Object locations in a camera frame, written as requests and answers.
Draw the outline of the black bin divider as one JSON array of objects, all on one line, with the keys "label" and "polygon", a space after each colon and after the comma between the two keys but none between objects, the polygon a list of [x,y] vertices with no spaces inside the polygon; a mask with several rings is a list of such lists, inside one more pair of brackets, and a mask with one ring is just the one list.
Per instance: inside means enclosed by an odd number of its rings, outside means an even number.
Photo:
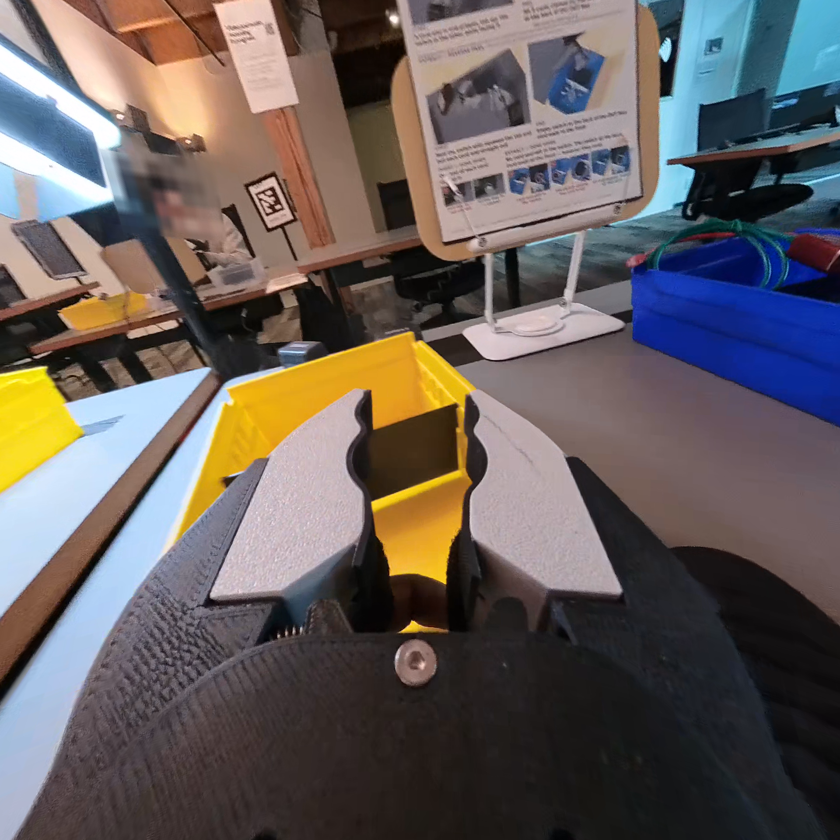
[{"label": "black bin divider", "polygon": [[459,470],[457,410],[441,406],[371,431],[365,485],[373,501]]}]

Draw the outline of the blue plastic bin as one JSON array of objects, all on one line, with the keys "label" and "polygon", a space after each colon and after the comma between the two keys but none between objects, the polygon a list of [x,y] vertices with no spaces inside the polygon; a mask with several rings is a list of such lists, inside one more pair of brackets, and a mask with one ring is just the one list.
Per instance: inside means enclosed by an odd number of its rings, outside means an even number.
[{"label": "blue plastic bin", "polygon": [[838,275],[744,238],[632,270],[633,339],[839,425]]}]

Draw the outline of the wooden post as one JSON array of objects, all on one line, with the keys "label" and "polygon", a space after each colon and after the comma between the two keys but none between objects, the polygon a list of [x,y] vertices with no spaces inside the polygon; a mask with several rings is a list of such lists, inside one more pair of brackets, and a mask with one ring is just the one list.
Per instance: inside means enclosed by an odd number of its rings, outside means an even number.
[{"label": "wooden post", "polygon": [[322,200],[296,108],[289,106],[272,109],[262,113],[261,118],[280,159],[291,200],[297,209],[310,248],[334,245],[336,239],[333,228]]}]

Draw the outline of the bright light panel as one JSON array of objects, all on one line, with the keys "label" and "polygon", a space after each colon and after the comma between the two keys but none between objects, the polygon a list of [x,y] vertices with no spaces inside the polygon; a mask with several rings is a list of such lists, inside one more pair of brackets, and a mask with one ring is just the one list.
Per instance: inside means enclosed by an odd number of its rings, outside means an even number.
[{"label": "bright light panel", "polygon": [[122,136],[110,113],[1,37],[1,214],[39,222],[110,204],[104,162]]}]

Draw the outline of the clear plastic container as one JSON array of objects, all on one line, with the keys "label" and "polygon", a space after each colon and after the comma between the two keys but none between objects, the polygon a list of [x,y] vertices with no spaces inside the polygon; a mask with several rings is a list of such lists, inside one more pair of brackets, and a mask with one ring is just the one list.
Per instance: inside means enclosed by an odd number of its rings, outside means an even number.
[{"label": "clear plastic container", "polygon": [[266,269],[259,258],[246,262],[216,266],[207,272],[211,283],[220,289],[238,287],[266,279]]}]

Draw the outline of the black and white tag sign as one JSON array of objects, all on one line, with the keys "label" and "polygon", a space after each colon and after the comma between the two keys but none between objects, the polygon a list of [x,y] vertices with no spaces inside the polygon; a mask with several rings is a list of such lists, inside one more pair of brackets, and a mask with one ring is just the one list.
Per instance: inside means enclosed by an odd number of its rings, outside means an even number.
[{"label": "black and white tag sign", "polygon": [[280,231],[292,258],[298,260],[297,251],[287,231],[287,227],[298,219],[277,173],[271,172],[247,182],[244,189],[266,231]]}]

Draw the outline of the small yellow bin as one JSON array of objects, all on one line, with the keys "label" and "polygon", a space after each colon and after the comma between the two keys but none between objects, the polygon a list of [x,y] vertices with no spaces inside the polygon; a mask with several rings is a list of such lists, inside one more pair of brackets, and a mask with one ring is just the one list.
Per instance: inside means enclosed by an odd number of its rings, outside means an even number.
[{"label": "small yellow bin", "polygon": [[88,331],[124,322],[145,312],[146,296],[128,290],[118,295],[88,297],[58,310],[59,317],[69,329]]}]

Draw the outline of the instruction board on white stand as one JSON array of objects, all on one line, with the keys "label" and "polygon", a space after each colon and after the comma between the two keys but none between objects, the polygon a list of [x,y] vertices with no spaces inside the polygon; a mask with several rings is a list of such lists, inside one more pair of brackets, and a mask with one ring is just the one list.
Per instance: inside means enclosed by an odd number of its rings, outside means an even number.
[{"label": "instruction board on white stand", "polygon": [[[623,330],[574,300],[589,231],[639,214],[658,175],[659,38],[635,1],[396,4],[392,110],[423,246],[484,267],[486,361]],[[494,312],[494,256],[572,235],[559,301]]]}]

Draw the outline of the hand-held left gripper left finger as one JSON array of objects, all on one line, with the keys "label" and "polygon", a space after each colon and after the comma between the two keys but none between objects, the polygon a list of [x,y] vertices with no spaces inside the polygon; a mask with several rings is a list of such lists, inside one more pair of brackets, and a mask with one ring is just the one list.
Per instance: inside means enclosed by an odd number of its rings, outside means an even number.
[{"label": "hand-held left gripper left finger", "polygon": [[352,629],[389,629],[389,563],[375,534],[369,471],[372,395],[355,388],[270,454],[227,549],[210,600],[277,602],[294,624],[319,600]]}]

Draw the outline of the yellow plastic bin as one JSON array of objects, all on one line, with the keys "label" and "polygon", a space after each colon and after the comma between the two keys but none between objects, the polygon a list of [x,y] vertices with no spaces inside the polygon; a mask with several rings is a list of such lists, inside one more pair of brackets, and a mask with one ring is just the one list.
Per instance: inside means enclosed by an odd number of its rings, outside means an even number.
[{"label": "yellow plastic bin", "polygon": [[1,374],[1,491],[82,436],[46,368]]},{"label": "yellow plastic bin", "polygon": [[270,454],[310,417],[353,389],[372,395],[372,430],[441,406],[458,407],[458,471],[372,501],[390,571],[389,629],[444,630],[449,550],[459,530],[466,474],[465,401],[472,386],[411,333],[232,384],[213,424],[161,588],[195,621],[243,627],[295,625],[277,602],[218,604],[210,591]]}]

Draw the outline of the dark ribbed cloth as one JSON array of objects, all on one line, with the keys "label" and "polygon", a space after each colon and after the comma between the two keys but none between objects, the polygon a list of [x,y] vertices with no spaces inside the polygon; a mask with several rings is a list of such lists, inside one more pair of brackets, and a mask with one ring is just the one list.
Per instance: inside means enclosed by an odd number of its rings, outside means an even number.
[{"label": "dark ribbed cloth", "polygon": [[673,554],[718,605],[769,719],[784,769],[839,838],[839,626],[771,571],[734,553]]}]

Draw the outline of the black pole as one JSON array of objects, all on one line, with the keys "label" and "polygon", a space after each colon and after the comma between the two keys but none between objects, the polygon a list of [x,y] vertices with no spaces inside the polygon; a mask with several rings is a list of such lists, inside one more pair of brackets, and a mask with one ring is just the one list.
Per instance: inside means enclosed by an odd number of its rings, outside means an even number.
[{"label": "black pole", "polygon": [[190,185],[186,163],[179,155],[150,151],[143,135],[127,132],[103,162],[123,231],[150,258],[212,367],[223,378],[231,378],[235,354],[230,342],[215,329],[167,238],[185,233],[190,211],[202,208],[201,191],[186,190]]}]

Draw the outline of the red adapter box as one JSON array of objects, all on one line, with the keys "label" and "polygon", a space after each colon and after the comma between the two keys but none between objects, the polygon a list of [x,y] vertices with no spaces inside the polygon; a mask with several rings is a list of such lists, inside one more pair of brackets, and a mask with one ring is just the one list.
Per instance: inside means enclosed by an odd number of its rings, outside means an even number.
[{"label": "red adapter box", "polygon": [[829,277],[839,276],[839,231],[796,234],[787,250],[790,260]]}]

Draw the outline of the white paper notice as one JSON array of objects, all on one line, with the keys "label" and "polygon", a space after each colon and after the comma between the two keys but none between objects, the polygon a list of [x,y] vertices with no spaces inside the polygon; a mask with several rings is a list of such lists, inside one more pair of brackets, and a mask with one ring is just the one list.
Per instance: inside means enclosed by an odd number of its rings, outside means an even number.
[{"label": "white paper notice", "polygon": [[271,2],[229,1],[213,8],[250,111],[297,106],[298,92]]}]

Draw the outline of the wooden desk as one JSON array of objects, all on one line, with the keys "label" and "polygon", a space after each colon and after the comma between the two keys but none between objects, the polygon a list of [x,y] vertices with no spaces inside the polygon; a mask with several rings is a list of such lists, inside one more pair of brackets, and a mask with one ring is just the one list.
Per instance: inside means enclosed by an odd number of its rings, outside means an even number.
[{"label": "wooden desk", "polygon": [[[390,276],[391,271],[386,267],[385,259],[420,244],[417,229],[403,227],[376,234],[370,242],[359,246],[330,245],[316,248],[312,256],[300,263],[298,273],[282,274],[280,269],[266,269],[263,279],[250,280],[228,290],[208,292],[200,296],[200,300],[208,312],[236,307],[277,295],[282,291],[292,291],[303,286],[307,277],[320,272],[326,277],[329,289],[352,287]],[[167,302],[156,308],[147,307],[136,314],[96,328],[60,333],[30,345],[29,349],[34,356],[55,353],[138,329],[147,329],[160,323],[183,320],[184,315],[177,306]]]},{"label": "wooden desk", "polygon": [[718,172],[752,172],[754,175],[768,165],[775,183],[786,175],[798,174],[829,165],[838,156],[839,128],[821,125],[786,133],[774,133],[747,143],[723,144],[719,148],[681,155],[667,161],[681,165],[694,175],[685,203],[693,201],[697,189],[702,189],[706,175]]}]

